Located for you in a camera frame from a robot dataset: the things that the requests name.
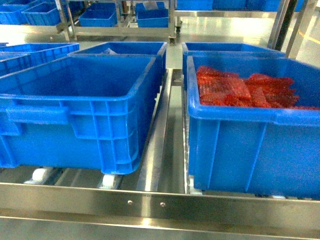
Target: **metal guide rail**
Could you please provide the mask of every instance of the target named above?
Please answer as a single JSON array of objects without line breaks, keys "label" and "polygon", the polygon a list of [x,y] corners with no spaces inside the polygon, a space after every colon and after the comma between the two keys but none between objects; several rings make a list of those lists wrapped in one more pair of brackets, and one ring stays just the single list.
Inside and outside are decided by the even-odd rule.
[{"label": "metal guide rail", "polygon": [[[193,188],[188,176],[189,118],[182,79],[181,70],[167,70],[139,170],[120,176],[88,169],[1,168],[0,224],[23,220],[34,229],[39,221],[72,223],[94,232],[91,239],[98,239],[104,231],[122,239],[320,238],[320,201]],[[184,194],[157,192],[166,171],[163,162],[171,90],[179,84]],[[1,235],[5,231],[0,227]]]}]

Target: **metal shelf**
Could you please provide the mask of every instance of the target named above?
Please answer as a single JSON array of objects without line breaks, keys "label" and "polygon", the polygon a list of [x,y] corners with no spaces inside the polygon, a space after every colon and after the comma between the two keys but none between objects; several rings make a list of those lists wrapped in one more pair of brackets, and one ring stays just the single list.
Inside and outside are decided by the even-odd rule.
[{"label": "metal shelf", "polygon": [[186,11],[175,10],[174,15],[177,17],[195,17],[195,18],[260,18],[260,19],[274,19],[276,12],[267,11]]},{"label": "metal shelf", "polygon": [[[79,1],[79,0],[68,0],[67,2]],[[173,13],[175,0],[165,0],[169,2],[169,26],[168,27],[131,27],[133,20],[133,8],[131,8],[131,13],[126,16],[124,21],[121,21],[123,15],[118,3],[124,0],[98,0],[100,3],[115,3],[116,4],[116,14],[118,25],[115,27],[82,27],[79,22],[72,22],[71,27],[74,32],[74,38],[77,40],[78,36],[134,36],[134,37],[169,37],[170,43],[175,44],[175,16]],[[68,4],[68,14],[72,18],[72,14]]]}]

